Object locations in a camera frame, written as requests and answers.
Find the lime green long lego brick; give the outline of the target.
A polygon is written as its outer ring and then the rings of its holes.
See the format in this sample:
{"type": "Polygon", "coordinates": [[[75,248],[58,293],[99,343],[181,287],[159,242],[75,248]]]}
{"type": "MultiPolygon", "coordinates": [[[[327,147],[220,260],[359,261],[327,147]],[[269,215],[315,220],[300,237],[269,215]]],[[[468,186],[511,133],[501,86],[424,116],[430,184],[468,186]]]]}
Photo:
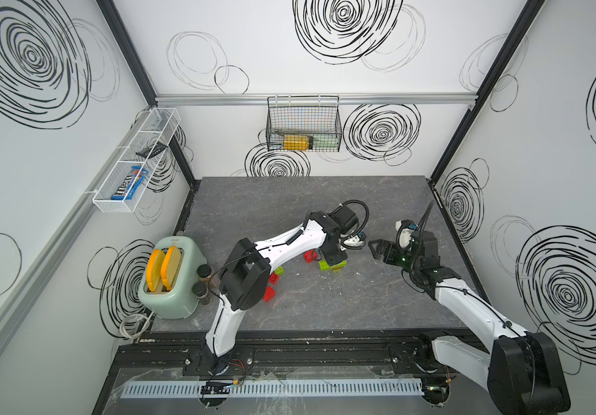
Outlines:
{"type": "Polygon", "coordinates": [[[343,260],[338,264],[330,265],[325,260],[319,262],[320,271],[331,271],[332,273],[339,273],[347,265],[347,261],[343,260]]]}

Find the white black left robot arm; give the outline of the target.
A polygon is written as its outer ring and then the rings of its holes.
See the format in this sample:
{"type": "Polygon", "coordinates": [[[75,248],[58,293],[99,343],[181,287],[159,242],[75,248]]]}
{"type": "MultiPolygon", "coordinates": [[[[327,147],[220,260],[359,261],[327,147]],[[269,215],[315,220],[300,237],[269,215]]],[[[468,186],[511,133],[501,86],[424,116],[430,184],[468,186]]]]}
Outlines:
{"type": "Polygon", "coordinates": [[[310,211],[301,225],[273,238],[239,240],[217,270],[218,309],[204,338],[212,364],[229,364],[242,320],[263,299],[272,273],[308,251],[319,253],[329,267],[339,266],[349,251],[364,246],[369,219],[368,205],[353,199],[341,202],[331,212],[310,211]]]}

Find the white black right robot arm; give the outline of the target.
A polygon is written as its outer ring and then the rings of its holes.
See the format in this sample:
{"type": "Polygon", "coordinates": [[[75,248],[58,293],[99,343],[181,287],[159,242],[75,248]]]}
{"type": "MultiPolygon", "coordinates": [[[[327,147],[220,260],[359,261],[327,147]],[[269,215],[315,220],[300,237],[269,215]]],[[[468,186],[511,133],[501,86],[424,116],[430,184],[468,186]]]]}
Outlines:
{"type": "Polygon", "coordinates": [[[439,245],[419,222],[396,223],[394,240],[371,240],[372,256],[399,267],[403,276],[465,323],[482,349],[455,335],[427,339],[432,361],[455,369],[488,392],[503,414],[559,414],[571,398],[555,342],[514,323],[475,293],[454,270],[441,264],[439,245]]]}

